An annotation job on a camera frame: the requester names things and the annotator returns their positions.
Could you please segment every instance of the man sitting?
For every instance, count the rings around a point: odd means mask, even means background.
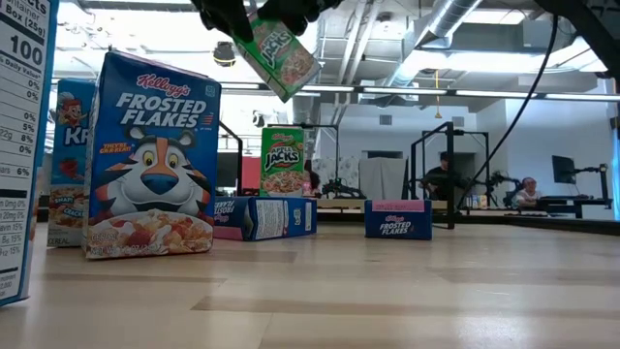
[[[448,176],[450,159],[446,151],[442,152],[439,157],[441,165],[426,173],[419,187],[428,190],[430,200],[447,201],[450,192]],[[453,179],[455,187],[464,188],[467,185],[467,182],[458,173],[454,173]]]
[[[519,208],[534,208],[538,205],[541,192],[536,190],[536,180],[531,177],[523,178],[523,190],[516,193],[514,200]]]

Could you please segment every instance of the nutrition facts label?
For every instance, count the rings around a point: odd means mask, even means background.
[[[50,5],[0,0],[0,301],[19,291]]]

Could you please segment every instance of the green cereal box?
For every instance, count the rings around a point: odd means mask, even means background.
[[[235,40],[237,49],[269,88],[286,102],[319,73],[321,65],[282,22],[262,20],[256,14],[249,19],[254,42]]]
[[[261,196],[301,197],[303,165],[302,129],[263,128]]]

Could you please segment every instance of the person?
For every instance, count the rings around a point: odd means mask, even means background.
[[[531,177],[523,178],[521,182],[523,189],[516,193],[514,197],[519,208],[534,208],[538,205],[541,192],[536,190],[536,180]]]
[[[447,201],[450,192],[450,185],[448,183],[450,159],[448,158],[448,152],[442,152],[439,155],[439,159],[440,166],[427,172],[419,187],[428,190],[431,200]],[[464,188],[466,185],[467,183],[464,182],[461,175],[454,173],[454,186]]]
[[[295,35],[301,35],[308,22],[319,19],[322,11],[336,8],[343,0],[268,0],[257,11],[260,19],[282,21]],[[252,42],[252,27],[243,0],[192,0],[202,25],[228,35],[234,34],[246,43]]]
[[[319,185],[321,185],[321,177],[312,171],[312,162],[306,160],[303,169],[305,171],[305,179],[309,184],[308,190],[304,189],[304,196],[316,197],[317,194],[321,195],[319,191]]]

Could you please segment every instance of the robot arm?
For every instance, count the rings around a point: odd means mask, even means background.
[[[620,79],[620,0],[535,0],[544,10],[568,19],[577,33]]]

